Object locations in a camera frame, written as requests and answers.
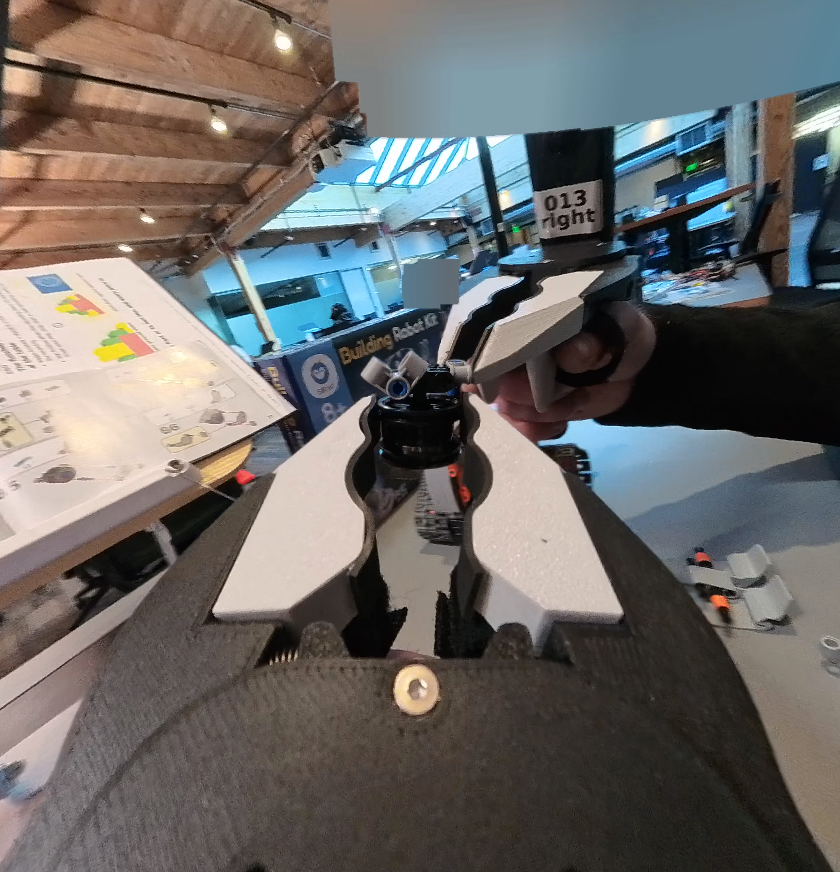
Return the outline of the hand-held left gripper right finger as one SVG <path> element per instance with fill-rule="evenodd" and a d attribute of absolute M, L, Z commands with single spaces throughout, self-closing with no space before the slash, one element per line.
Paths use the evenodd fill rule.
<path fill-rule="evenodd" d="M 471 496 L 453 593 L 458 616 L 521 624 L 535 649 L 556 624 L 614 626 L 624 610 L 564 471 L 480 398 L 464 398 Z"/>

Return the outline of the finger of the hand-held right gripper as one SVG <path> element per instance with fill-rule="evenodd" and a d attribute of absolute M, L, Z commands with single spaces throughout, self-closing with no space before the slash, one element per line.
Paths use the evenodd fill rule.
<path fill-rule="evenodd" d="M 542 357 L 585 325 L 603 270 L 486 278 L 463 294 L 463 384 L 481 385 Z"/>
<path fill-rule="evenodd" d="M 438 346 L 437 362 L 469 362 L 488 329 L 511 316 L 521 303 L 538 292 L 538 282 L 530 274 L 488 277 L 474 284 L 450 309 Z"/>

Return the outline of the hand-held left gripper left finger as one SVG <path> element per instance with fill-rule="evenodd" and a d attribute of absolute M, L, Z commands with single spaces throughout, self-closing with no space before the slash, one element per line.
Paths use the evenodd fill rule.
<path fill-rule="evenodd" d="M 371 511 L 354 482 L 371 448 L 372 397 L 355 402 L 275 472 L 212 607 L 219 622 L 349 624 L 351 577 L 371 554 Z"/>

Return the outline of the black toy wheel assembly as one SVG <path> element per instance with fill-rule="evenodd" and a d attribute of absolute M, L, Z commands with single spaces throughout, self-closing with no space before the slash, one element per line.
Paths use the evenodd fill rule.
<path fill-rule="evenodd" d="M 455 463 L 462 450 L 464 361 L 430 365 L 408 352 L 395 366 L 371 357 L 361 377 L 381 393 L 373 413 L 379 451 L 391 466 L 425 471 Z"/>

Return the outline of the person's right forearm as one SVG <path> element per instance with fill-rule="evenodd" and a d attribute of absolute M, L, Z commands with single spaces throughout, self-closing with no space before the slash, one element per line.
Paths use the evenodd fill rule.
<path fill-rule="evenodd" d="M 840 448 L 840 302 L 646 306 L 656 343 L 605 426 L 680 426 Z"/>

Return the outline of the person's right hand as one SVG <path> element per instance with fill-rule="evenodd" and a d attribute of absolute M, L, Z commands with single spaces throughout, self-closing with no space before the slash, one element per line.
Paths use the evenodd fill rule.
<path fill-rule="evenodd" d="M 535 443 L 556 440 L 573 421 L 595 420 L 619 410 L 653 355 L 656 335 L 652 321 L 628 302 L 611 302 L 608 312 L 622 329 L 625 347 L 618 368 L 607 381 L 579 388 L 558 386 L 555 401 L 546 411 L 538 411 L 525 367 L 520 366 L 501 377 L 491 408 Z"/>

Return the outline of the grey tracked toy robot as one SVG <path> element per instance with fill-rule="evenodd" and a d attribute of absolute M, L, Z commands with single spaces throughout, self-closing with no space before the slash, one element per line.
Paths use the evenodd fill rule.
<path fill-rule="evenodd" d="M 574 474 L 587 486 L 592 486 L 593 469 L 590 456 L 574 443 L 539 443 L 565 473 Z M 463 539 L 464 516 L 471 504 L 471 492 L 464 483 L 464 458 L 448 466 L 424 471 L 415 504 L 417 533 L 431 544 L 459 546 Z"/>

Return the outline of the blue robot kit box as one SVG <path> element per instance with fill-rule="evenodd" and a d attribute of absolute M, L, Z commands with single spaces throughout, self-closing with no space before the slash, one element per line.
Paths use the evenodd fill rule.
<path fill-rule="evenodd" d="M 358 399 L 381 396 L 361 378 L 371 358 L 395 369 L 414 352 L 434 364 L 446 320 L 440 310 L 402 310 L 256 358 L 260 375 L 294 408 L 279 424 L 290 454 Z"/>

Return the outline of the cluttered background table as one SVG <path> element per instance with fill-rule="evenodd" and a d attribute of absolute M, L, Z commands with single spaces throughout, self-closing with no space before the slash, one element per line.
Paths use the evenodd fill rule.
<path fill-rule="evenodd" d="M 686 274 L 648 277 L 642 288 L 644 303 L 692 308 L 762 307 L 771 296 L 771 286 L 753 263 L 718 263 Z"/>

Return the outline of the white book stand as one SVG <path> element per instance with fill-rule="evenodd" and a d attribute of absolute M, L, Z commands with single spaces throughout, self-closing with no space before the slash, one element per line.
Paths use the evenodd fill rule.
<path fill-rule="evenodd" d="M 183 466 L 142 475 L 86 503 L 75 518 L 56 517 L 42 529 L 0 542 L 0 611 L 77 564 L 147 529 L 233 478 L 252 450 L 247 438 Z"/>

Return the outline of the white instruction booklet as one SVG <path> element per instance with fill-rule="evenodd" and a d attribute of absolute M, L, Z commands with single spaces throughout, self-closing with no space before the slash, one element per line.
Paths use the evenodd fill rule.
<path fill-rule="evenodd" d="M 0 270 L 0 542 L 293 410 L 128 259 Z"/>

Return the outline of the ceiling spot lights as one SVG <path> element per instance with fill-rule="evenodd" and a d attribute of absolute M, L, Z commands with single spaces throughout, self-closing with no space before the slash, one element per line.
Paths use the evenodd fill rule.
<path fill-rule="evenodd" d="M 294 23 L 292 16 L 289 16 L 283 10 L 277 10 L 262 2 L 242 1 L 241 3 L 258 11 L 262 11 L 268 16 L 273 28 L 273 47 L 279 53 L 289 54 L 294 51 L 295 40 L 292 36 L 291 30 Z M 208 108 L 210 111 L 209 125 L 212 131 L 218 137 L 226 137 L 229 134 L 226 121 L 218 115 L 216 108 L 212 104 L 210 104 Z"/>

